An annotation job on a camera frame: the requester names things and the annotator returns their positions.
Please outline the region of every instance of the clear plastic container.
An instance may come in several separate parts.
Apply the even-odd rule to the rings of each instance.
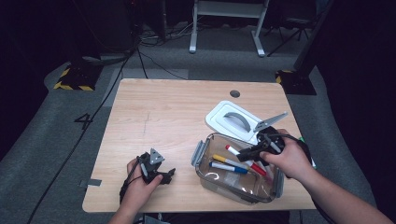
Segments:
[[[198,143],[191,165],[195,167],[203,187],[244,204],[269,203],[282,195],[284,175],[273,165],[266,170],[266,176],[252,170],[247,174],[239,174],[211,167],[209,163],[213,161],[214,154],[238,161],[235,155],[225,149],[227,145],[236,150],[252,146],[221,133],[212,133],[205,142]]]

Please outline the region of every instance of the wooden table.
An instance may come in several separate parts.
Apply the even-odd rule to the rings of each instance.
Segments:
[[[230,91],[240,97],[233,98]],[[225,198],[200,184],[191,166],[198,142],[213,133],[205,116],[223,100],[231,101],[260,119],[284,111],[289,114],[275,128],[301,136],[282,87],[276,83],[124,79],[106,126],[92,171],[99,187],[88,186],[86,212],[115,212],[127,176],[126,164],[153,147],[165,157],[160,172],[176,168],[170,185],[159,186],[141,212],[252,211],[315,209],[303,186],[285,179],[281,198],[245,205]]]

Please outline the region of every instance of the gray floor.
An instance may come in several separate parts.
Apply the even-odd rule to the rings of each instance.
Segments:
[[[272,57],[258,57],[250,30],[205,29],[198,34],[197,52],[189,54],[188,35],[162,46],[140,47],[140,51],[168,71],[182,71],[188,79],[275,82],[274,73],[292,69],[306,40],[292,40]],[[280,43],[279,33],[261,35],[263,47]],[[149,78],[176,78],[150,58],[142,56]],[[0,162],[0,222],[26,223],[39,198],[81,135],[81,124],[74,120],[93,114],[120,70],[120,63],[106,66],[96,91],[54,90],[66,64],[51,72],[44,83],[49,94],[20,139]],[[140,69],[135,54],[123,74]],[[353,160],[334,122],[326,87],[315,68],[310,75],[316,96],[288,95],[288,99],[306,143],[311,148],[318,170],[363,200],[375,204],[370,186]],[[107,102],[94,118],[78,147],[65,164],[47,196],[35,213],[33,223],[107,223],[113,214],[88,214],[82,208],[85,189],[81,180],[91,176],[92,167],[111,110]],[[303,211],[304,223],[326,223],[316,210]],[[300,223],[298,211],[291,212],[290,223]]]

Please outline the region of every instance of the hand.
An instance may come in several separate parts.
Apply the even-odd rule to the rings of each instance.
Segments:
[[[277,130],[279,133],[289,134],[286,130]],[[275,155],[269,152],[261,152],[260,156],[267,162],[279,167],[285,175],[301,181],[307,172],[314,170],[308,158],[296,141],[283,137],[285,148],[282,153]]]
[[[137,160],[134,159],[128,163],[128,174],[131,172],[132,167],[136,162]],[[129,180],[131,181],[134,179],[134,181],[129,184],[123,197],[121,207],[126,207],[128,210],[135,210],[137,212],[146,204],[151,193],[160,185],[161,180],[163,179],[162,175],[157,175],[149,184],[146,184],[141,175],[142,170],[140,165],[137,165]]]

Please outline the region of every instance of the blue marker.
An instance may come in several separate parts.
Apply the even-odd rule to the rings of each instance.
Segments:
[[[236,173],[244,174],[244,175],[248,173],[248,170],[246,170],[246,169],[243,169],[243,168],[240,168],[240,167],[233,167],[233,166],[229,166],[229,165],[224,165],[224,164],[216,163],[216,162],[213,162],[213,161],[209,163],[209,166],[210,167],[219,168],[219,169],[222,169],[222,170],[234,171]]]

